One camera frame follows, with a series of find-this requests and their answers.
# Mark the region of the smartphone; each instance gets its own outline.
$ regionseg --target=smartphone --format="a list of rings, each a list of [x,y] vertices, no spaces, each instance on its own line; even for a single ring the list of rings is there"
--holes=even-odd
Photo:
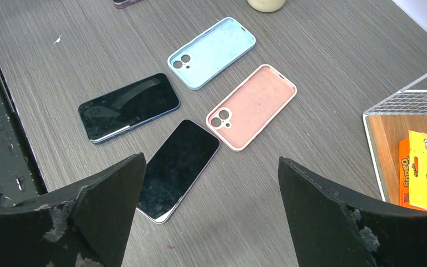
[[[126,8],[131,4],[140,2],[141,0],[112,0],[113,5],[116,8]]]
[[[79,106],[89,140],[99,143],[179,108],[166,75],[159,73]]]
[[[183,120],[146,166],[137,208],[153,222],[165,223],[220,147],[220,140]]]

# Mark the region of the silver phone frame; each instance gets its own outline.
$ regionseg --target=silver phone frame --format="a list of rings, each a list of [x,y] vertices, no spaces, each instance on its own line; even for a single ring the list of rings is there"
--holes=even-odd
[[[113,5],[118,8],[118,9],[122,9],[122,8],[126,8],[132,4],[136,4],[138,2],[141,2],[142,0],[125,0],[123,2],[117,3],[112,1]]]
[[[183,123],[184,121],[190,121],[192,123],[194,123],[195,125],[197,125],[198,127],[200,127],[201,129],[203,129],[204,131],[206,131],[207,133],[209,133],[211,136],[213,136],[215,139],[217,139],[217,141],[219,142],[219,146],[217,147],[217,149],[215,150],[215,152],[213,152],[212,156],[210,157],[210,159],[208,160],[208,162],[205,164],[205,166],[202,168],[202,170],[199,172],[199,174],[197,175],[197,177],[194,179],[194,181],[192,182],[192,184],[189,186],[189,188],[186,190],[186,192],[184,193],[183,196],[181,196],[179,198],[179,200],[176,202],[176,204],[174,204],[174,206],[171,208],[171,210],[169,210],[168,212],[164,213],[163,215],[159,216],[157,219],[159,218],[163,218],[162,221],[157,221],[156,219],[150,217],[148,214],[144,213],[141,209],[139,209],[137,207],[137,210],[139,212],[141,212],[142,214],[144,214],[144,216],[148,217],[152,222],[154,222],[155,224],[164,224],[165,222],[167,222],[169,220],[169,218],[171,217],[171,215],[174,213],[174,211],[177,209],[177,207],[181,204],[181,202],[184,200],[184,198],[186,197],[187,193],[189,193],[189,191],[191,191],[192,187],[194,186],[194,184],[197,182],[198,178],[202,175],[203,171],[205,170],[205,168],[209,165],[210,161],[212,161],[213,157],[217,154],[217,152],[220,149],[221,146],[221,141],[220,139],[215,136],[214,134],[212,134],[210,131],[206,130],[205,128],[203,128],[202,126],[200,126],[198,123],[196,123],[193,120],[189,120],[189,119],[184,119],[182,120],[177,126],[176,128],[174,128],[174,130],[168,135],[168,137],[164,140],[164,142],[161,144],[161,146],[158,147],[158,149],[155,151],[155,153],[153,154],[153,156],[151,156],[150,160],[148,160],[148,162],[146,163],[146,165],[148,166],[148,164],[150,163],[150,161],[153,159],[153,157],[156,155],[156,153],[158,153],[158,151],[160,150],[160,148],[165,144],[165,142],[169,139],[169,137],[174,133],[174,131],[179,127],[179,125],[181,125],[181,123]]]

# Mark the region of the phone screen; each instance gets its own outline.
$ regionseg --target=phone screen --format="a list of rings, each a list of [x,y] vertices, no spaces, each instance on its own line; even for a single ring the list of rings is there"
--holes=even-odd
[[[220,146],[220,141],[190,120],[182,121],[146,166],[137,207],[164,223]]]
[[[89,140],[101,142],[161,117],[179,104],[168,78],[159,73],[80,105],[79,114]]]

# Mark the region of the blue phone frame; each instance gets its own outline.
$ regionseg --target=blue phone frame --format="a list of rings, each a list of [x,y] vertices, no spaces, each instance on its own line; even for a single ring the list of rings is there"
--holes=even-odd
[[[135,125],[132,125],[132,126],[129,126],[129,127],[126,127],[126,128],[121,128],[121,129],[119,129],[119,130],[117,130],[117,131],[115,131],[115,132],[113,132],[113,133],[109,133],[108,135],[106,135],[106,136],[104,136],[104,137],[101,137],[100,139],[98,139],[97,141],[95,141],[95,140],[91,140],[91,139],[89,139],[89,141],[91,142],[91,143],[93,143],[93,144],[101,144],[101,143],[103,143],[103,142],[106,142],[106,141],[109,141],[110,139],[112,139],[112,138],[115,138],[115,137],[117,137],[117,136],[119,136],[119,135],[121,135],[121,134],[123,134],[123,133],[125,133],[125,132],[128,132],[128,131],[131,131],[131,130],[133,130],[133,129],[135,129],[135,128],[138,128],[138,127],[140,127],[140,126],[143,126],[143,125],[145,125],[145,124],[147,124],[147,123],[149,123],[149,122],[151,122],[151,121],[154,121],[154,120],[156,120],[157,118],[160,118],[160,117],[162,117],[162,116],[164,116],[164,115],[167,115],[167,114],[169,114],[169,113],[171,113],[171,112],[174,112],[174,111],[176,111],[176,110],[178,110],[179,109],[179,107],[181,106],[181,99],[179,98],[179,95],[177,94],[177,92],[176,92],[176,90],[174,89],[174,87],[173,87],[173,85],[172,85],[172,83],[171,83],[171,81],[169,81],[170,82],[170,84],[171,84],[171,87],[172,87],[172,90],[174,91],[174,94],[176,95],[176,98],[177,98],[177,100],[178,100],[178,104],[177,104],[177,106],[176,107],[174,107],[174,108],[172,108],[172,109],[170,109],[170,110],[168,110],[168,111],[165,111],[165,112],[163,112],[163,113],[161,113],[161,114],[159,114],[159,115],[156,115],[156,116],[154,116],[154,117],[151,117],[151,118],[149,118],[149,119],[146,119],[146,120],[144,120],[144,121],[142,121],[142,122],[139,122],[139,123],[137,123],[137,124],[135,124]]]

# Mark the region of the light blue phone case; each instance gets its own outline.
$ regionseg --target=light blue phone case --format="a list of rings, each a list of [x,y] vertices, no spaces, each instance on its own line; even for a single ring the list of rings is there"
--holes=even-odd
[[[199,90],[255,43],[247,29],[227,17],[179,48],[168,58],[168,65],[189,89]]]

